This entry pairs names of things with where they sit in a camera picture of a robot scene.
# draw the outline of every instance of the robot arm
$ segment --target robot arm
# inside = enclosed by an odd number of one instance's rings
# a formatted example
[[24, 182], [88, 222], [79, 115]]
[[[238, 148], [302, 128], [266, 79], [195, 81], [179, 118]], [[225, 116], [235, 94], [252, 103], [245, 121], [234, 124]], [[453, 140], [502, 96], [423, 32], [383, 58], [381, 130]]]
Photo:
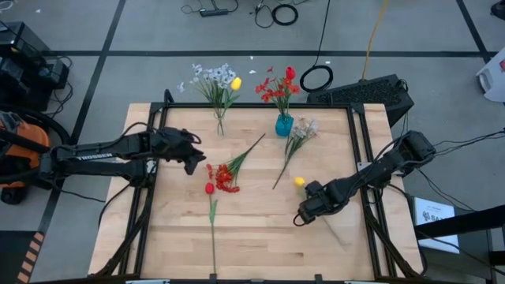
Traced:
[[[147, 159], [175, 160], [185, 164], [187, 174], [193, 174], [198, 162], [206, 159], [204, 153], [195, 149], [193, 144], [201, 144], [198, 136], [186, 129], [166, 127], [121, 135], [111, 142], [57, 146], [41, 155], [39, 176], [46, 180], [72, 174], [120, 176], [130, 181], [132, 186], [138, 186], [148, 175]], [[129, 161], [96, 161], [107, 158]]]
[[384, 187], [396, 170], [402, 170], [407, 175], [413, 169], [431, 162], [436, 153], [426, 137], [415, 131], [409, 131], [392, 144], [394, 147], [382, 158], [375, 159], [350, 177], [335, 179], [324, 186], [318, 181], [308, 184], [305, 187], [307, 200], [300, 203], [298, 208], [298, 215], [303, 221], [299, 226], [311, 223], [317, 216], [340, 212], [359, 188], [366, 185]]

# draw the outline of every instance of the wooden table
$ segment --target wooden table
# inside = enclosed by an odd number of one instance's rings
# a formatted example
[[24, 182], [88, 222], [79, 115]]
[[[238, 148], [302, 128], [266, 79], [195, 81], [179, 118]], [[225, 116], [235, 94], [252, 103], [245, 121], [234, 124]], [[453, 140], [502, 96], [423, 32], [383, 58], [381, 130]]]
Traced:
[[[148, 120], [149, 104], [132, 104], [125, 126]], [[286, 140], [274, 131], [276, 109], [229, 109], [224, 137], [216, 134], [213, 110], [169, 109], [166, 125], [186, 128], [202, 139], [197, 147], [208, 157], [187, 176], [181, 164], [160, 163], [151, 210], [142, 278], [208, 278], [212, 273], [208, 182], [205, 164], [217, 165], [247, 150], [263, 133], [266, 136], [249, 153], [238, 179], [239, 193], [218, 191], [215, 246], [220, 279], [373, 280], [360, 194], [336, 215], [295, 227], [293, 217], [301, 202], [294, 177], [325, 184], [356, 172], [349, 123], [344, 110], [292, 109], [319, 122], [319, 133], [291, 160], [277, 187]], [[383, 105], [365, 105], [373, 153], [391, 141]], [[362, 160], [366, 161], [359, 120], [355, 116]], [[115, 177], [107, 198], [127, 181]], [[402, 180], [392, 183], [402, 188]], [[99, 228], [89, 272], [97, 272], [113, 255], [125, 236], [133, 190], [126, 191], [106, 210]], [[405, 197], [393, 189], [383, 192], [383, 204], [391, 240], [413, 269], [422, 264]], [[387, 274], [383, 246], [378, 238], [381, 271]], [[130, 253], [133, 271], [137, 244]]]

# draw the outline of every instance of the black box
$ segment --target black box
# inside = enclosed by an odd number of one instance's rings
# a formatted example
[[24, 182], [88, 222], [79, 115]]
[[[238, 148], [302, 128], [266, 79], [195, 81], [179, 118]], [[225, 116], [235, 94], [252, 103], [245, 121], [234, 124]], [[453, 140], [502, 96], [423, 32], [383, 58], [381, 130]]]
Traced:
[[382, 103], [392, 127], [413, 106], [404, 80], [393, 75], [309, 94], [307, 103]]

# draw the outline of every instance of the small vase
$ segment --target small vase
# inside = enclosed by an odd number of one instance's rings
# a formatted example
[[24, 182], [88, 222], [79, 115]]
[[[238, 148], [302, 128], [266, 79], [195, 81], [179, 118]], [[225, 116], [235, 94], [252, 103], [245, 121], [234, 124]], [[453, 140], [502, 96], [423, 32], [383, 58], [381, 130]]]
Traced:
[[277, 117], [277, 123], [275, 123], [275, 132], [281, 137], [288, 137], [291, 132], [291, 127], [293, 126], [294, 119], [290, 114], [279, 114]]

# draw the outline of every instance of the yellow flower bud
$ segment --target yellow flower bud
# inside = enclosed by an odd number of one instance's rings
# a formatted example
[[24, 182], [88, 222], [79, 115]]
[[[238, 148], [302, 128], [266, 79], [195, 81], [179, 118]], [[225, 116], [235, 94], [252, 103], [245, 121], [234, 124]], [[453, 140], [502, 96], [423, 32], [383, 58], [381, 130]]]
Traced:
[[238, 91], [241, 85], [242, 85], [242, 79], [237, 77], [231, 82], [231, 89], [234, 91]]
[[303, 177], [296, 177], [294, 179], [294, 184], [298, 187], [302, 187], [305, 184], [305, 179], [303, 179]]

